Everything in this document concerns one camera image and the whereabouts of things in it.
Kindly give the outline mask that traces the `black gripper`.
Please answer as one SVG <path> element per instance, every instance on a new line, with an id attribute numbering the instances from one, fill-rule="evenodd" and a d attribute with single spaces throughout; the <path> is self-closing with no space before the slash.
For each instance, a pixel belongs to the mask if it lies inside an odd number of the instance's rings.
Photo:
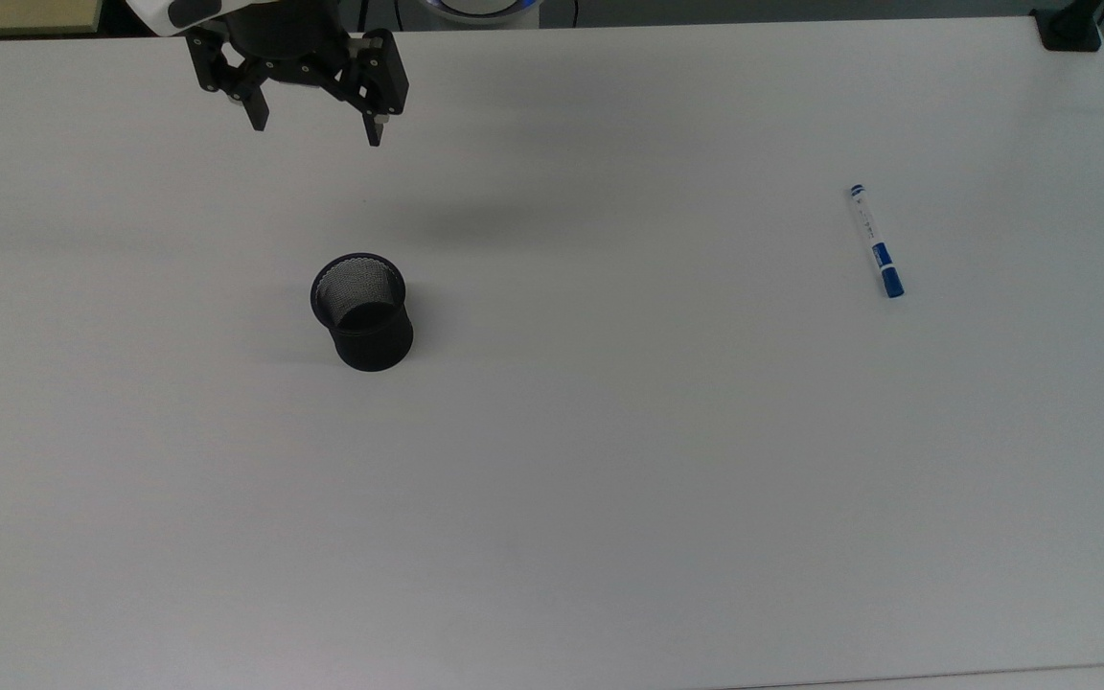
<path id="1" fill-rule="evenodd" d="M 270 106 L 263 83 L 273 79 L 323 87 L 362 115 L 368 144 L 376 148 L 385 124 L 403 114 L 410 81 L 393 32 L 344 34 L 337 1 L 267 1 L 242 4 L 222 15 L 227 40 L 241 54 L 229 64 L 226 40 L 206 28 L 185 33 L 187 47 L 202 91 L 223 93 L 241 107 L 255 131 L 264 131 Z"/>

